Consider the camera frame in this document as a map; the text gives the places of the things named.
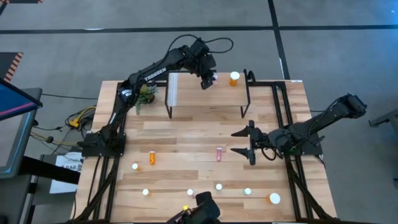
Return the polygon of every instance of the wooden tabletop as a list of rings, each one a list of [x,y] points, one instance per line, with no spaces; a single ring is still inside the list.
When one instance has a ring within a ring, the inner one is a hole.
[[[244,74],[236,86],[229,84],[230,73],[221,72],[218,84],[203,91],[201,79],[189,73],[170,73],[167,104],[169,106],[247,106],[248,94]]]
[[[286,84],[294,121],[309,119],[311,114],[303,83],[286,81]],[[103,82],[93,131],[99,130],[109,119],[116,85],[117,81]],[[221,210],[222,222],[295,221],[285,162],[281,159],[268,161],[257,151],[256,165],[250,166],[246,158],[229,150],[248,146],[248,138],[230,135],[243,129],[250,119],[265,133],[278,128],[271,88],[250,87],[250,92],[251,106],[243,119],[239,107],[176,107],[173,118],[169,119],[164,105],[164,87],[159,87],[152,104],[141,106],[141,115],[130,110],[125,129],[126,150],[119,164],[111,222],[164,222],[180,212],[184,205],[196,207],[195,199],[187,195],[188,189],[193,189],[195,194],[210,191]],[[221,162],[216,162],[217,147],[223,149]],[[149,164],[150,151],[156,152],[154,165]],[[327,213],[335,216],[323,165],[313,156],[302,159],[309,191]],[[77,214],[86,207],[96,160],[89,157],[84,161],[76,194]],[[141,171],[132,170],[135,162]],[[223,185],[221,191],[215,190],[219,183]],[[243,194],[247,187],[252,189],[251,195]],[[143,189],[149,189],[150,195],[143,196]],[[273,192],[281,196],[278,205],[265,200]],[[305,217],[302,194],[298,192],[301,213]],[[104,217],[107,196],[106,192],[100,218]]]

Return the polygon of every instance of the monitor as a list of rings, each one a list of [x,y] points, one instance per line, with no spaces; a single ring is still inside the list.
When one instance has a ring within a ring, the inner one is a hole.
[[[43,104],[39,100],[0,79],[0,121],[42,106]]]

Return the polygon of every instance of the cable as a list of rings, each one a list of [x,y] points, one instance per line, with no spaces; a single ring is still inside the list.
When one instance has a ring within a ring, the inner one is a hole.
[[[58,127],[56,127],[56,128],[41,128],[41,127],[38,127],[38,126],[33,126],[33,128],[37,128],[37,129],[40,129],[40,130],[43,130],[43,131],[60,131],[60,132],[62,132],[62,128],[63,127],[65,127],[66,125],[64,125],[64,126],[58,126]]]
[[[61,96],[61,95],[46,94],[46,93],[42,93],[42,95],[43,96],[59,97],[59,98],[78,99],[78,100],[98,100],[98,98],[79,97],[79,96]]]
[[[70,129],[68,130],[68,132],[67,132],[66,135],[63,137],[63,139],[62,139],[61,142],[64,142],[64,140],[67,138],[67,136],[68,136],[68,134],[70,133],[71,130],[72,130],[72,128],[70,128]]]
[[[38,138],[36,138],[36,137],[34,137],[34,136],[32,136],[32,135],[30,135],[30,136],[31,136],[33,139],[35,139],[36,141],[38,141],[38,142],[40,142],[41,144],[43,144],[43,146],[49,148],[49,149],[52,150],[52,151],[55,151],[55,149],[53,149],[53,148],[51,148],[50,146],[44,144],[44,143],[42,142],[42,140],[40,140],[40,139],[38,139]],[[76,159],[68,158],[68,157],[66,157],[65,155],[63,155],[63,154],[61,154],[61,153],[59,153],[59,152],[57,152],[57,153],[58,153],[58,155],[63,156],[63,157],[65,157],[65,158],[67,158],[67,159],[69,159],[69,160],[71,160],[71,161],[81,162],[81,161],[78,161],[78,160],[76,160]]]
[[[35,136],[35,137],[37,137],[37,138],[41,138],[42,140],[44,140],[45,142],[47,142],[47,139],[49,138],[49,137],[45,137],[45,136],[43,136],[43,135],[41,135],[41,134],[37,134],[37,133],[35,133],[35,132],[31,132],[30,133],[31,135],[33,135],[33,136]],[[64,141],[56,141],[56,140],[53,140],[53,141],[51,141],[51,142],[48,142],[48,143],[53,143],[53,142],[55,142],[55,143],[57,143],[57,144],[60,144],[60,145],[62,145],[62,146],[78,146],[75,142],[64,142]]]
[[[314,155],[322,164],[323,164],[323,166],[326,168],[326,164],[325,164],[325,162],[323,161],[323,159],[320,157],[320,155]]]
[[[169,55],[170,49],[172,48],[173,44],[174,44],[178,39],[180,39],[180,38],[182,38],[182,37],[193,37],[193,38],[195,38],[196,40],[200,40],[199,37],[197,37],[197,36],[195,36],[195,35],[193,35],[193,34],[184,34],[184,35],[180,35],[180,36],[176,37],[176,38],[171,42],[171,44],[169,45],[169,47],[168,47],[168,49],[167,49],[167,51],[166,51],[166,54],[164,55],[164,57],[162,58],[162,60],[158,63],[158,65],[160,65],[161,63],[164,62],[164,60],[165,60],[165,59],[167,58],[167,56]],[[220,52],[209,51],[209,53],[213,53],[213,54],[223,54],[223,53],[229,52],[229,51],[232,50],[232,48],[234,47],[234,42],[233,42],[230,38],[228,38],[228,37],[219,37],[219,38],[215,38],[215,39],[213,39],[213,40],[207,40],[207,41],[203,41],[203,42],[206,44],[206,43],[211,43],[211,42],[214,42],[214,41],[217,41],[217,40],[228,40],[228,41],[231,42],[231,47],[230,47],[228,50],[224,50],[224,51],[220,51]]]
[[[90,192],[88,193],[87,206],[90,204],[90,197],[91,197],[91,193],[93,191],[95,175],[97,174],[97,168],[98,168],[98,164],[100,163],[100,158],[101,158],[101,156],[98,156],[97,163],[95,164],[93,179],[91,180]]]
[[[204,41],[204,43],[207,44],[207,43],[211,43],[211,42],[214,42],[214,41],[217,41],[217,40],[228,40],[228,41],[231,42],[231,47],[230,47],[228,50],[219,51],[219,52],[217,52],[217,51],[209,51],[209,53],[213,53],[213,54],[223,54],[223,53],[229,52],[229,51],[232,50],[232,48],[234,47],[234,42],[233,42],[230,38],[228,38],[228,37],[219,37],[219,38],[215,38],[215,39],[213,39],[213,40]]]
[[[265,156],[269,161],[274,161],[274,160],[276,159],[276,152],[275,152],[274,150],[272,150],[272,151],[274,152],[274,157],[273,157],[273,158],[270,158],[270,157],[268,157],[267,154],[264,152],[264,148],[261,148],[262,155]]]
[[[64,149],[64,150],[66,150],[66,151],[70,151],[70,149],[67,149],[67,148],[65,148],[65,147],[62,147],[61,145],[59,145],[59,144],[55,144],[55,143],[52,143],[54,146],[59,146],[59,148],[61,148],[61,149]]]
[[[340,100],[340,98],[337,98],[337,99],[335,99],[333,102],[331,102],[331,104],[330,104],[323,112],[328,111],[338,100]],[[316,120],[310,125],[310,128],[308,129],[308,134],[307,134],[308,138],[310,138],[310,136],[311,136],[311,129],[312,129],[312,127],[314,126],[314,124],[315,124],[315,123],[318,123],[318,122],[325,116],[325,114],[326,114],[326,113],[323,113],[318,119],[316,119]]]
[[[83,116],[83,114],[84,113],[86,113],[86,111],[88,111],[88,110],[90,110],[90,109],[96,109],[96,106],[89,106],[89,107],[87,107],[87,108],[85,108],[80,114],[79,114],[79,116],[76,118],[76,119],[81,119],[81,117]]]
[[[172,48],[173,44],[174,44],[179,38],[182,38],[182,37],[193,37],[193,38],[195,38],[196,40],[199,39],[199,37],[197,37],[197,36],[195,36],[195,35],[192,35],[192,34],[184,34],[184,35],[180,35],[180,36],[176,37],[176,38],[171,42],[171,44],[169,45],[169,47],[168,47],[168,49],[167,49],[167,51],[166,51],[166,54],[164,55],[164,57],[162,58],[162,60],[158,63],[158,65],[162,64],[162,63],[164,62],[164,60],[166,60],[166,58],[167,58],[167,56],[169,55],[170,49]]]

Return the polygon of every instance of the yellow cable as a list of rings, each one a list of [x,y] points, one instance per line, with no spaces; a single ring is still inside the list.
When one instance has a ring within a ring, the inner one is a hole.
[[[77,118],[75,118],[75,119],[69,121],[69,125],[70,125],[70,126],[73,126],[73,127],[75,127],[75,128],[79,128],[81,117],[84,115],[84,113],[86,113],[86,111],[88,111],[88,110],[90,110],[90,109],[96,109],[96,107],[95,107],[95,106],[89,106],[89,107],[85,108],[85,109],[79,114],[79,116],[78,116]]]
[[[84,109],[84,110],[79,114],[79,116],[77,117],[77,119],[80,120],[80,118],[83,116],[84,113],[86,113],[86,111],[88,111],[89,109],[95,109],[95,108],[96,108],[95,106],[89,106],[89,107],[87,107],[86,109]]]

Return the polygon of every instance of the floor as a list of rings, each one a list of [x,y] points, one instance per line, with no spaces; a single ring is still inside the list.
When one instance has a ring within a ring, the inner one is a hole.
[[[218,71],[247,68],[257,78],[303,80],[312,110],[348,92],[368,105],[361,119],[322,131],[326,172],[341,219],[395,223],[398,141],[388,124],[370,128],[368,120],[398,105],[397,25],[394,0],[45,0],[4,8],[0,52],[24,53],[12,80],[19,88],[96,97],[103,80],[123,80],[159,60],[180,34],[229,37],[235,47],[215,55]],[[175,46],[189,43],[186,38]],[[48,96],[42,102],[37,120],[43,128],[95,104]],[[80,133],[67,136],[80,139]],[[26,152],[37,158],[49,153],[35,141]],[[34,223],[67,220],[72,203],[38,207]]]

